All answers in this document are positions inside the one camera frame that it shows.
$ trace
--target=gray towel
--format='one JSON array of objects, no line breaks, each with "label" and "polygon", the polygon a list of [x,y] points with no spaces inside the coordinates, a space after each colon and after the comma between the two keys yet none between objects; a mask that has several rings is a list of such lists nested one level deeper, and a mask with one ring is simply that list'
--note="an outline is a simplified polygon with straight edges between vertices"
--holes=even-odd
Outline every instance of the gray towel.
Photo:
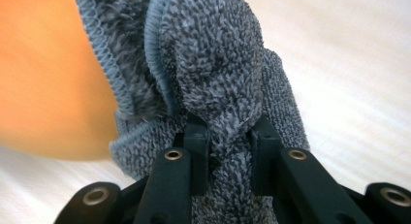
[{"label": "gray towel", "polygon": [[118,103],[112,158],[134,179],[182,133],[187,112],[210,131],[213,164],[193,223],[274,223],[270,197],[250,190],[245,133],[265,114],[285,146],[308,149],[280,58],[264,49],[243,0],[77,0]]}]

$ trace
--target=gray cloth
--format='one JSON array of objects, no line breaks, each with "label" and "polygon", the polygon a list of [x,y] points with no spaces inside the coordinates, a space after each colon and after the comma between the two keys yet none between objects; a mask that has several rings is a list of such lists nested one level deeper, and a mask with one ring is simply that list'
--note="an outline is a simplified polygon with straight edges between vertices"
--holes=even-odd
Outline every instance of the gray cloth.
[{"label": "gray cloth", "polygon": [[118,103],[112,158],[134,179],[184,131],[187,112],[210,131],[206,195],[193,223],[274,223],[270,197],[250,191],[245,133],[265,114],[285,146],[308,149],[280,58],[263,48],[243,0],[77,0]]}]

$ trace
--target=folded towel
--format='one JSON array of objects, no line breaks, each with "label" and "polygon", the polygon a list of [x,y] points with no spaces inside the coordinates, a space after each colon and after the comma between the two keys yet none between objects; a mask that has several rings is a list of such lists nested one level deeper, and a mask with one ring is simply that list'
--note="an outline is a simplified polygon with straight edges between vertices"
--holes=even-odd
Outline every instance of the folded towel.
[{"label": "folded towel", "polygon": [[264,49],[243,0],[77,0],[118,103],[113,160],[134,179],[184,132],[187,112],[210,132],[209,187],[193,223],[274,223],[270,197],[251,193],[245,133],[265,114],[285,146],[308,149],[280,58]]}]

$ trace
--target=cloth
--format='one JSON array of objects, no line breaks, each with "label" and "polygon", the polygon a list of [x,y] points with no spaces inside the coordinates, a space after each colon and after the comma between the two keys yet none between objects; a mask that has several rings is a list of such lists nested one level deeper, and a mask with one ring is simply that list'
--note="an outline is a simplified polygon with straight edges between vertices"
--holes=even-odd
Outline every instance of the cloth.
[{"label": "cloth", "polygon": [[118,103],[113,160],[134,179],[182,133],[187,112],[210,132],[210,183],[193,223],[274,223],[251,193],[245,133],[265,114],[285,146],[309,149],[280,58],[264,49],[243,0],[77,0]]}]

